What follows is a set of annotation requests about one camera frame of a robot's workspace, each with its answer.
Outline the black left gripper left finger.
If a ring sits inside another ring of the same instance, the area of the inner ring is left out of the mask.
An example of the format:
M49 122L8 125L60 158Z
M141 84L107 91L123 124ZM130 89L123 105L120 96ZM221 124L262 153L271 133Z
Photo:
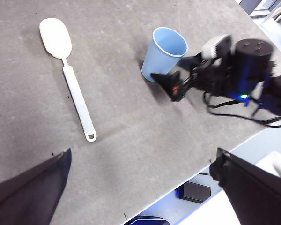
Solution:
M67 184L70 149L0 183L0 225L48 225Z

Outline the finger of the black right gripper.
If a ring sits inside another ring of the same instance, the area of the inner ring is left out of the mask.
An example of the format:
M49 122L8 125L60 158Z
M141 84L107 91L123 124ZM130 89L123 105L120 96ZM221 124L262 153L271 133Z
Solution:
M202 62L201 55L195 55L191 57L183 57L179 62L178 66L180 68L196 68Z
M182 80L180 71L168 74L151 73L150 75L167 93L172 102L181 101L187 91L194 85L194 77L190 75L185 80Z

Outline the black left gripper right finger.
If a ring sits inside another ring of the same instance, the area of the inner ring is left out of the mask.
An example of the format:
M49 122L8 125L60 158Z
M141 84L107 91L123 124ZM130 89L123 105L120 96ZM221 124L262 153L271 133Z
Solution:
M281 225L281 162L274 175L240 157L217 149L212 178L225 191L242 225Z

